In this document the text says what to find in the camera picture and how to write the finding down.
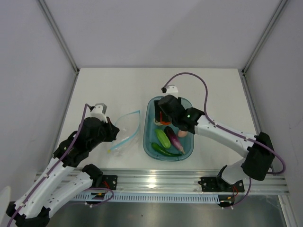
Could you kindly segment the purple eggplant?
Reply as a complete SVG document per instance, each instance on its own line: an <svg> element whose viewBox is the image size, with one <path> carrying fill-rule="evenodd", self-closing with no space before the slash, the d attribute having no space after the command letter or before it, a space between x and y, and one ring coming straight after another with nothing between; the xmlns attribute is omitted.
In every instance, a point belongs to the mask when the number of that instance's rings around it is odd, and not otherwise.
<svg viewBox="0 0 303 227"><path fill-rule="evenodd" d="M166 136L168 137L168 139L170 140L171 144L182 154L184 155L185 154L185 151L184 151L184 148L183 146L181 145L177 135L175 134L174 130L169 127L169 126L166 126L164 128L164 132L166 134Z"/></svg>

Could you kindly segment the clear zip top bag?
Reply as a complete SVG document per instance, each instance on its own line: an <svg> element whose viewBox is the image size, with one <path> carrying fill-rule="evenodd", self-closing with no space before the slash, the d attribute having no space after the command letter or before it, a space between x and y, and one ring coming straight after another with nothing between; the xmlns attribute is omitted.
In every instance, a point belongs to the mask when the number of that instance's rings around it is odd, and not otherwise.
<svg viewBox="0 0 303 227"><path fill-rule="evenodd" d="M111 143L107 153L112 156L121 156L138 140L141 127L141 111L136 110L120 116L114 125L120 131L116 136L116 140Z"/></svg>

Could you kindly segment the dark green chili pepper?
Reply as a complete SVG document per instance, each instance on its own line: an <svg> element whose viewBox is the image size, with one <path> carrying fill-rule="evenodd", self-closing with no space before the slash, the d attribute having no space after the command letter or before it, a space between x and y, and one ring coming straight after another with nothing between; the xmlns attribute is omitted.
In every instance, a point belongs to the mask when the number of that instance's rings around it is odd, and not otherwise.
<svg viewBox="0 0 303 227"><path fill-rule="evenodd" d="M164 149L163 147L161 147L159 144L157 143L152 143L151 144L151 147L154 151L158 152L159 154L162 154L163 156L166 156L166 157L179 157L179 156L182 156L182 154L178 153L178 154L175 154L175 153L170 153L168 152L166 149Z"/></svg>

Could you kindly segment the light green cucumber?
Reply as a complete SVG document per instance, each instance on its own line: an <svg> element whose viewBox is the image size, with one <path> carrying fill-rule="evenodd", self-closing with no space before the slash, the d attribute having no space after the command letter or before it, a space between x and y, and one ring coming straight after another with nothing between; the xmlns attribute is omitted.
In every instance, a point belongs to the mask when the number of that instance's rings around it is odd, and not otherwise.
<svg viewBox="0 0 303 227"><path fill-rule="evenodd" d="M155 129L155 133L159 142L164 148L168 149L171 147L171 142L163 130Z"/></svg>

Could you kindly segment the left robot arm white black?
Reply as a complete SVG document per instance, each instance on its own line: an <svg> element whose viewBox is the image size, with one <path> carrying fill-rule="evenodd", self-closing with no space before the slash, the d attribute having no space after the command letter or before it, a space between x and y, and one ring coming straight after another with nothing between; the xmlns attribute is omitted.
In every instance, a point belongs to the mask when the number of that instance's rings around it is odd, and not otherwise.
<svg viewBox="0 0 303 227"><path fill-rule="evenodd" d="M60 143L33 186L20 199L9 203L6 214L10 220L7 225L15 223L18 227L45 227L63 205L82 191L102 190L113 197L114 192L103 172L94 164L84 166L61 189L57 189L57 186L96 146L115 141L118 133L119 129L108 117L105 121L96 117L82 119L78 130Z"/></svg>

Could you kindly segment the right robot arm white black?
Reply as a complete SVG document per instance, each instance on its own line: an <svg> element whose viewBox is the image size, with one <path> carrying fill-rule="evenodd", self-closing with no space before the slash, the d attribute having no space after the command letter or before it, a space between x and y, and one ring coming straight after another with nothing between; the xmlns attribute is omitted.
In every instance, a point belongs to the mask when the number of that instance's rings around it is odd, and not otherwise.
<svg viewBox="0 0 303 227"><path fill-rule="evenodd" d="M224 166L216 177L216 185L226 191L245 178L263 181L274 160L270 137L265 133L249 135L233 128L216 124L206 112L194 107L185 108L173 95L166 95L156 101L160 116L182 131L210 138L227 146L242 159Z"/></svg>

